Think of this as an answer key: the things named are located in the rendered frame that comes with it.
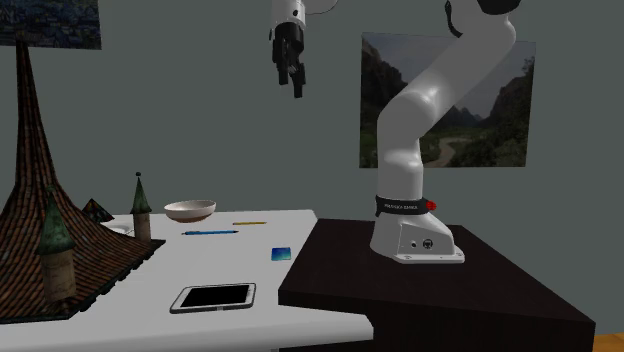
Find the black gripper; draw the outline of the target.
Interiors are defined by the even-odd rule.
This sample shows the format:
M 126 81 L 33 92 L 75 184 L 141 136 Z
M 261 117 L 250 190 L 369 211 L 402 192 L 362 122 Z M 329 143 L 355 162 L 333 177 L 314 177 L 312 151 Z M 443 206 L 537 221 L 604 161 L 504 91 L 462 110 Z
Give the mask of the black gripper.
M 269 40 L 272 43 L 272 61 L 277 64 L 280 85 L 289 83 L 289 64 L 299 62 L 304 51 L 304 31 L 301 25 L 294 22 L 283 22 L 271 29 Z M 303 97 L 303 86 L 306 84 L 305 65 L 298 63 L 292 72 L 293 95 Z

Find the brown tiled castle roof model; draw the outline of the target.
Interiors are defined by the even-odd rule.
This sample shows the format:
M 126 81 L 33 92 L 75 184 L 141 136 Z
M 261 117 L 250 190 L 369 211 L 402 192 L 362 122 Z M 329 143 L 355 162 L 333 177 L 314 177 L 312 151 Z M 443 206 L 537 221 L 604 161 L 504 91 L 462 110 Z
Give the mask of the brown tiled castle roof model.
M 164 243 L 118 233 L 73 204 L 56 176 L 28 45 L 15 48 L 18 136 L 15 184 L 0 211 L 0 325 L 84 312 Z

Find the dark robot stand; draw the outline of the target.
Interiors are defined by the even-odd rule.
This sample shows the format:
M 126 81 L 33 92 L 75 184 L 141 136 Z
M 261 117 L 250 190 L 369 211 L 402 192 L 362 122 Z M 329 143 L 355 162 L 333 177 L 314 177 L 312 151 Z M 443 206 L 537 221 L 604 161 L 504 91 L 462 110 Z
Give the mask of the dark robot stand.
M 278 289 L 283 306 L 362 314 L 373 335 L 286 352 L 592 352 L 595 323 L 460 225 L 462 264 L 373 252 L 370 221 L 320 219 Z

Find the white bowl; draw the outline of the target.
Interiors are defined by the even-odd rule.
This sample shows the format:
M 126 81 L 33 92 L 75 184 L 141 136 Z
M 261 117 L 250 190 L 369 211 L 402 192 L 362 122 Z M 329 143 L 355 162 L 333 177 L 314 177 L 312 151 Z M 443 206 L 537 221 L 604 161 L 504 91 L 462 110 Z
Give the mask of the white bowl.
M 216 202 L 212 200 L 187 200 L 167 204 L 166 216 L 179 223 L 202 221 L 214 213 Z

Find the dark blue wall picture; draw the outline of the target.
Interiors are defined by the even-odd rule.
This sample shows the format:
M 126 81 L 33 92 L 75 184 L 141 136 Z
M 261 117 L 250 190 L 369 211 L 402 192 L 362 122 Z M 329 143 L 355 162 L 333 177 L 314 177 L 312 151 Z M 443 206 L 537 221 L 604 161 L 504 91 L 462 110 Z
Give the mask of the dark blue wall picture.
M 98 0 L 0 0 L 0 46 L 101 50 Z

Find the mountain valley wall picture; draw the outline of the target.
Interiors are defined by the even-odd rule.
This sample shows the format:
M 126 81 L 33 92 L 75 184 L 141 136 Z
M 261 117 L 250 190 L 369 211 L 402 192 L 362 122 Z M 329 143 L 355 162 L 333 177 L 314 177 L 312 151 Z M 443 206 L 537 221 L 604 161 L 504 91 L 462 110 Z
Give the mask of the mountain valley wall picture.
M 454 40 L 364 33 L 359 166 L 377 166 L 376 122 L 386 104 Z M 526 165 L 536 44 L 518 41 L 505 59 L 421 139 L 427 168 Z

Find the white tablet with black screen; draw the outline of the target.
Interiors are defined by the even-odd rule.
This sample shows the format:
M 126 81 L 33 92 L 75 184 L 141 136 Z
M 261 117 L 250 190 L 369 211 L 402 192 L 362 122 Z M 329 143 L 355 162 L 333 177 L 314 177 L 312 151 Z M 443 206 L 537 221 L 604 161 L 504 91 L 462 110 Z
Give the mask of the white tablet with black screen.
M 169 312 L 185 314 L 251 308 L 256 288 L 255 283 L 188 286 L 178 294 Z

